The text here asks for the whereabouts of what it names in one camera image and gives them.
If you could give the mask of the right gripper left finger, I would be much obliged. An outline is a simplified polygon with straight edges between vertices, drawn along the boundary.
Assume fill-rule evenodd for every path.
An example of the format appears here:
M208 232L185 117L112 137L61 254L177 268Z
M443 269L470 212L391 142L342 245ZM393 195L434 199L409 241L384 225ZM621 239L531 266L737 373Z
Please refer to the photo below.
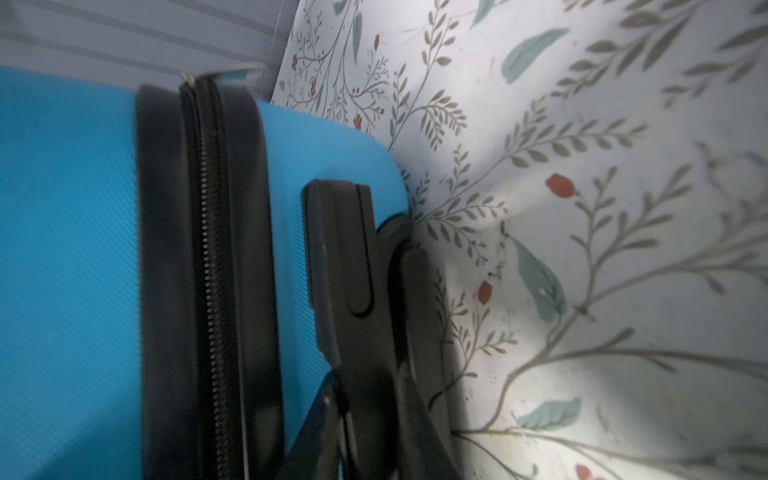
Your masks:
M280 467L279 480L334 480L340 466L341 411L334 371L323 379L292 450Z

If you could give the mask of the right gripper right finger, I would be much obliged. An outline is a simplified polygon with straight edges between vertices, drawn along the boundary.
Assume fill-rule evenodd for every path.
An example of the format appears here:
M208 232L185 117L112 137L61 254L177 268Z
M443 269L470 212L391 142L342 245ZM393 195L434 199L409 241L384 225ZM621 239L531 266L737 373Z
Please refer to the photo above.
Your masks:
M398 471L401 479L461 478L424 405L407 362L395 378L398 421Z

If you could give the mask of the blue hardshell suitcase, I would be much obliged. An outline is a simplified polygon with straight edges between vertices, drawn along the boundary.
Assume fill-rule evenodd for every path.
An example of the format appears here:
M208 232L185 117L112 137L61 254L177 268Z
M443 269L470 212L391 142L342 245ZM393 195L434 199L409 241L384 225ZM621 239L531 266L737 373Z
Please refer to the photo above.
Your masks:
M337 479L401 479L402 362L454 464L430 279L364 134L217 75L1 71L5 479L277 479L331 371Z

